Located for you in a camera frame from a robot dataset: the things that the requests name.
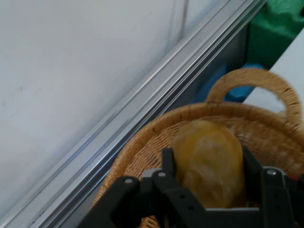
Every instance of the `wicker basket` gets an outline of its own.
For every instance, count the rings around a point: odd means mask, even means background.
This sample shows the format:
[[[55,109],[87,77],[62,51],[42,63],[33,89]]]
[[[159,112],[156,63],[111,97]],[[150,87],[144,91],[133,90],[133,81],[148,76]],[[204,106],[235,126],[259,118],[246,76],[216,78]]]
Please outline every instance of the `wicker basket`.
[[[258,86],[277,94],[286,106],[286,117],[246,104],[223,102],[237,86]],[[263,165],[276,166],[289,174],[304,172],[304,130],[301,104],[292,87],[279,76],[249,68],[232,71],[211,89],[205,103],[172,110],[143,127],[123,148],[103,182],[93,204],[122,175],[141,178],[145,169],[161,166],[161,149],[170,146],[174,134],[189,121],[211,120],[228,127]],[[141,227],[158,227],[144,218]]]

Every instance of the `basket handle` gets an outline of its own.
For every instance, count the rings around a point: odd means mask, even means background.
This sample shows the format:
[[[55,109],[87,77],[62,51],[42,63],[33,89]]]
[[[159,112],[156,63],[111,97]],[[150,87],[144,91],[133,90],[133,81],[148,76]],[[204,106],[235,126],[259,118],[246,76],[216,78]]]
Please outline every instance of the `basket handle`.
[[[297,93],[284,79],[267,70],[242,68],[227,73],[211,88],[206,102],[222,102],[231,89],[250,85],[262,87],[278,95],[286,106],[287,120],[301,123],[302,108]]]

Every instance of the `blue object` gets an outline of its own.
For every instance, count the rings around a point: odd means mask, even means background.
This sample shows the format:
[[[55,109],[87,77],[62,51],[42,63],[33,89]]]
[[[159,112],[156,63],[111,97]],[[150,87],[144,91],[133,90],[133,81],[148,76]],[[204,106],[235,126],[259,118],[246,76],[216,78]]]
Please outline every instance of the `blue object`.
[[[252,67],[263,69],[263,66],[260,64],[246,63],[243,66],[243,68],[252,68]],[[219,80],[222,76],[224,76],[226,72],[227,72],[227,65],[224,64],[209,78],[209,80],[207,80],[206,83],[204,83],[204,85],[200,88],[198,94],[196,95],[192,103],[204,102],[208,96],[210,89],[213,87],[215,82]],[[231,102],[243,102],[249,96],[249,94],[252,92],[253,89],[254,87],[252,86],[241,86],[234,88],[226,94],[224,100]]]
[[[263,66],[260,64],[246,63],[243,66],[243,68],[253,68],[253,67],[263,69]],[[240,86],[240,87],[234,88],[226,94],[225,101],[244,102],[253,89],[254,89],[254,87],[252,87],[252,86]]]
[[[213,87],[213,85],[218,79],[220,79],[226,74],[226,71],[227,65],[224,64],[207,80],[206,83],[202,85],[192,103],[204,102],[207,99],[210,89]]]

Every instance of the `white wall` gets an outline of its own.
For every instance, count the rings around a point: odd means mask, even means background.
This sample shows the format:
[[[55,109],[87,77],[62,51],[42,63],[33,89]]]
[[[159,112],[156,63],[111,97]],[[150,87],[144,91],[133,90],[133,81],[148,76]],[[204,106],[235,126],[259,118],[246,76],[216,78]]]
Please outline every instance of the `white wall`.
[[[1,1],[0,218],[178,42],[183,4]]]

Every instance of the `black clamp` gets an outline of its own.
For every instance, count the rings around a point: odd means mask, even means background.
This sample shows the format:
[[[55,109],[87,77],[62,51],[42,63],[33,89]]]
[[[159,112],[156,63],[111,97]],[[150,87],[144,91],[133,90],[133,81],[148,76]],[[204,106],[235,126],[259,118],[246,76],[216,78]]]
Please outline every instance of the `black clamp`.
[[[154,215],[161,228],[294,228],[304,226],[304,175],[298,181],[275,167],[262,167],[243,149],[246,190],[258,207],[205,209],[189,189],[175,180],[172,150],[162,151],[162,168],[118,178],[95,204],[79,228],[137,228]]]

